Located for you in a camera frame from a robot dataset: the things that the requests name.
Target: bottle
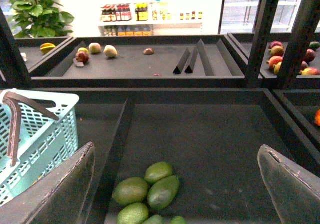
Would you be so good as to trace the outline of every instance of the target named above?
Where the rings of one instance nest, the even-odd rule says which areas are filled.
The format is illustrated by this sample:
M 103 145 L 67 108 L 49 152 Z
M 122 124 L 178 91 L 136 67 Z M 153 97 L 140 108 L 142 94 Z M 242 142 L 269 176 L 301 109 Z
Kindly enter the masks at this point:
M 135 21 L 136 21 L 136 22 L 139 21 L 139 8 L 138 8 L 138 4 L 135 4 Z
M 124 18 L 125 18 L 125 20 L 126 21 L 129 21 L 129 11 L 130 11 L 130 9 L 129 9 L 129 6 L 128 5 L 124 5 L 124 12 L 125 12 L 125 16 L 124 16 Z
M 138 16 L 139 16 L 139 22 L 142 22 L 144 20 L 144 13 L 143 13 L 143 5 L 138 5 Z
M 115 16 L 116 16 L 116 21 L 121 22 L 121 11 L 119 9 L 119 5 L 116 7 Z
M 126 35 L 126 31 L 122 26 L 119 26 L 118 29 L 118 37 L 124 37 Z
M 126 28 L 125 35 L 128 36 L 128 37 L 133 37 L 133 36 L 135 35 L 129 25 L 128 25 L 128 27 Z
M 116 36 L 117 36 L 117 31 L 116 31 L 116 28 L 115 28 L 115 27 L 112 28 L 112 36 L 113 36 L 113 37 L 116 37 Z
M 117 21 L 117 16 L 116 16 L 116 6 L 113 5 L 111 8 L 111 21 L 116 22 Z
M 131 21 L 132 20 L 132 15 L 131 15 L 130 5 L 128 4 L 127 7 L 128 7 L 128 21 Z
M 108 28 L 108 37 L 112 37 L 112 27 Z
M 107 12 L 108 12 L 107 21 L 111 22 L 112 21 L 112 10 L 111 10 L 111 6 L 110 5 L 108 6 Z
M 125 21 L 125 20 L 126 20 L 126 10 L 125 10 L 125 7 L 121 5 L 121 21 Z
M 156 10 L 152 11 L 152 20 L 154 20 L 154 21 L 158 20 L 158 13 Z
M 140 31 L 138 25 L 134 28 L 134 36 L 135 37 L 141 37 L 142 36 L 142 31 Z
M 147 4 L 147 3 L 145 4 L 145 12 L 144 12 L 144 15 L 145 15 L 144 20 L 145 20 L 145 21 L 148 21 L 148 20 L 149 20 L 149 8 L 148 8 L 148 4 Z
M 107 22 L 107 16 L 108 16 L 108 12 L 106 9 L 103 9 L 102 14 L 101 14 L 101 20 L 103 22 Z
M 142 31 L 142 35 L 144 37 L 147 37 L 147 36 L 151 36 L 151 30 L 150 30 L 150 26 L 148 25 L 145 25 L 144 28 L 143 28 L 143 31 Z

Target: black tray edge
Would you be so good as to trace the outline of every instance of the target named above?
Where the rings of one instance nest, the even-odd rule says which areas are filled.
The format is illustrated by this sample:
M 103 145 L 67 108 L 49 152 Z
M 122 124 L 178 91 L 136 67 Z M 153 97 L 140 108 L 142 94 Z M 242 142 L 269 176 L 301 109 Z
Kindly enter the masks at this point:
M 297 123 L 299 128 L 311 140 L 318 150 L 320 150 L 320 135 L 315 127 L 302 115 L 302 113 L 285 97 L 285 93 L 312 93 L 308 90 L 274 90 L 273 94 L 291 118 Z

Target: produce display bin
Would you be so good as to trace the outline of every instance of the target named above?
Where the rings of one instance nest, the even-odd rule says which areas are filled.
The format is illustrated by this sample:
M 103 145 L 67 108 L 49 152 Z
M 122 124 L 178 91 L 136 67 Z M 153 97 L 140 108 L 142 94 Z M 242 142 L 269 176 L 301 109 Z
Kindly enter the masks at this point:
M 275 90 L 274 94 L 305 135 L 320 150 L 320 127 L 315 125 L 320 110 L 320 90 Z
M 79 48 L 89 49 L 91 43 L 99 43 L 102 52 L 91 54 L 84 67 L 75 67 L 74 59 Z M 106 57 L 103 53 L 106 45 L 115 46 L 119 56 Z M 155 53 L 144 55 L 147 48 L 152 48 Z M 185 59 L 181 74 L 175 74 L 186 49 L 190 52 L 189 58 Z M 81 37 L 52 53 L 50 63 L 33 68 L 30 74 L 36 88 L 240 88 L 244 87 L 245 79 L 240 67 L 245 63 L 237 63 L 233 51 L 225 35 Z M 188 66 L 193 68 L 193 73 L 185 72 Z
M 242 58 L 247 64 L 252 49 L 252 41 L 254 34 L 251 33 L 229 33 L 228 37 L 233 41 L 237 55 Z M 268 38 L 268 44 L 265 47 L 265 54 L 263 63 L 260 69 L 260 73 L 263 77 L 262 87 L 264 88 L 277 88 L 277 76 L 272 70 L 269 70 L 267 61 L 270 59 L 269 44 L 273 41 L 279 41 L 283 43 L 284 50 L 286 50 L 290 33 L 271 33 Z M 312 41 L 320 41 L 320 33 L 315 33 Z M 320 69 L 320 54 L 316 52 L 316 58 L 310 62 L 310 67 Z M 295 89 L 318 89 L 320 88 L 320 76 L 302 76 L 298 75 L 296 82 L 293 85 Z
M 27 62 L 25 63 L 28 70 L 36 67 L 40 63 L 44 62 L 48 56 L 57 51 L 65 43 L 70 41 L 71 37 L 52 37 L 52 38 L 17 38 L 15 39 L 19 51 L 25 53 Z M 40 46 L 45 43 L 54 44 L 56 47 L 49 51 L 47 54 L 43 54 L 40 51 Z
M 320 153 L 267 89 L 64 90 L 77 94 L 83 107 L 90 102 L 82 117 L 90 117 L 95 102 L 123 105 L 112 146 L 100 148 L 105 165 L 89 224 L 115 224 L 121 207 L 111 199 L 114 185 L 143 177 L 160 161 L 173 165 L 181 188 L 159 213 L 184 216 L 190 224 L 281 223 L 260 175 L 262 145 L 320 176 Z M 108 110 L 100 110 L 108 122 Z M 98 126 L 92 118 L 86 141 L 99 138 Z

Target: red apple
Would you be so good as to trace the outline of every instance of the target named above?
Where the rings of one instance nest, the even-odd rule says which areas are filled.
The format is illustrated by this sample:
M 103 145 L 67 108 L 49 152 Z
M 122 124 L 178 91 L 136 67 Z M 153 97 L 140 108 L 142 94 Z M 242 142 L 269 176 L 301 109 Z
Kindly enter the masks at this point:
M 303 58 L 303 60 L 307 63 L 312 62 L 316 58 L 316 52 L 312 49 L 306 50 L 306 54 Z
M 77 54 L 75 55 L 75 59 L 76 59 L 79 63 L 86 64 L 86 63 L 89 61 L 89 55 L 88 55 L 88 53 L 86 53 L 85 51 L 79 51 L 79 52 L 77 52 Z

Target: apple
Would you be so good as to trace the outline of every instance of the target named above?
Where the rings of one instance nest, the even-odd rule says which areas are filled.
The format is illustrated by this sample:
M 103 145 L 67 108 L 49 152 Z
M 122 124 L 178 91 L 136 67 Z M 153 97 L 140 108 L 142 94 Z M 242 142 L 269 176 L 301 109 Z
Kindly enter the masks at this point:
M 79 52 L 77 52 L 77 54 L 75 55 L 75 59 L 76 59 L 79 63 L 86 64 L 86 63 L 89 61 L 89 55 L 88 55 L 88 53 L 86 53 L 85 51 L 79 51 Z

